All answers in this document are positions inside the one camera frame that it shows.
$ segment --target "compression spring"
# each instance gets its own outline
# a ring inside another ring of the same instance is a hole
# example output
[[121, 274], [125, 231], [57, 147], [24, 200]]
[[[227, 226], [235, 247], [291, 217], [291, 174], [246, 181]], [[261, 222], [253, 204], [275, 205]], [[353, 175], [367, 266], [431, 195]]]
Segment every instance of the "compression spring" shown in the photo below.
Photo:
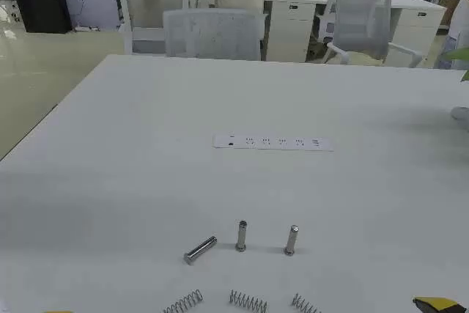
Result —
[[200, 291], [195, 290], [164, 309], [163, 313], [184, 313], [194, 307], [196, 304], [202, 302], [202, 300], [203, 297]]
[[293, 298], [292, 306], [298, 308], [301, 313], [317, 313], [317, 308], [314, 308], [312, 304], [306, 302], [306, 300], [298, 294]]
[[234, 290], [229, 294], [229, 302], [255, 313], [265, 313], [267, 311], [267, 302]]

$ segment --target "metal pin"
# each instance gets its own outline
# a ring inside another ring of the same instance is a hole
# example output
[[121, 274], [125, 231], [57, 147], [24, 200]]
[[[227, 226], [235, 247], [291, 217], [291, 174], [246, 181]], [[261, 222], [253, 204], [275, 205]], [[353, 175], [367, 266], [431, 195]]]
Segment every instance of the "metal pin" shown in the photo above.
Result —
[[237, 242], [236, 242], [236, 250], [238, 252], [244, 252], [246, 250], [246, 227], [248, 227], [248, 223], [244, 220], [240, 221], [240, 227], [237, 231]]
[[292, 225], [290, 229], [290, 234], [288, 235], [288, 242], [287, 246], [284, 249], [284, 253], [287, 256], [292, 256], [295, 253], [295, 242], [296, 237], [298, 236], [298, 227], [296, 225]]
[[203, 253], [211, 249], [216, 244], [217, 244], [217, 238], [215, 236], [212, 236], [208, 240], [202, 242], [192, 251], [188, 253], [184, 253], [185, 262], [191, 265], [197, 258], [199, 258]]

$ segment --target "green plant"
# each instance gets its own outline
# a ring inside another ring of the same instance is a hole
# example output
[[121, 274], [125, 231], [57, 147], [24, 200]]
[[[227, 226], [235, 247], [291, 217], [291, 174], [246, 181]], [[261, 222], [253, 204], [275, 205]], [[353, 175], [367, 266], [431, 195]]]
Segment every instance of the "green plant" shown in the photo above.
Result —
[[[469, 48], [457, 49], [445, 54], [445, 58], [450, 60], [467, 60], [469, 61]], [[462, 77], [462, 81], [469, 81], [469, 71]]]

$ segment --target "chair armrest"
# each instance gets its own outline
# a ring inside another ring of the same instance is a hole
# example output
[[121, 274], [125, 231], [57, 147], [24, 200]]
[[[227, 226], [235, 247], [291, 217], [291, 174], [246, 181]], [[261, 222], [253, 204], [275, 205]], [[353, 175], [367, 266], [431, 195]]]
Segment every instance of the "chair armrest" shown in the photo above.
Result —
[[422, 53], [420, 51], [414, 51], [412, 49], [403, 47], [402, 45], [398, 45], [398, 44], [394, 44], [394, 43], [388, 43], [388, 47], [391, 48], [391, 49], [396, 49], [397, 51], [400, 51], [401, 53], [411, 55], [412, 56], [412, 62], [409, 65], [410, 68], [416, 67], [418, 64], [420, 64], [420, 62], [424, 58], [424, 56], [422, 55]]
[[328, 43], [328, 48], [331, 49], [332, 51], [335, 51], [341, 57], [340, 63], [342, 65], [348, 65], [348, 63], [350, 61], [350, 56], [349, 56], [348, 52], [343, 51], [339, 47], [336, 47], [332, 42]]

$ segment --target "potted plant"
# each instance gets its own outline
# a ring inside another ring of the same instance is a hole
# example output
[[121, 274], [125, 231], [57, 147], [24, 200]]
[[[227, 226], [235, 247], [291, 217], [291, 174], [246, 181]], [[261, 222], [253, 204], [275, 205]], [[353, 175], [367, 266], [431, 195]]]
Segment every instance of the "potted plant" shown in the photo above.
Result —
[[[469, 62], [469, 48], [457, 49], [445, 54], [447, 59], [451, 60], [465, 60]], [[462, 82], [469, 81], [469, 71], [462, 77]], [[451, 111], [451, 115], [456, 120], [464, 123], [465, 127], [469, 130], [469, 108], [464, 106], [457, 106]]]

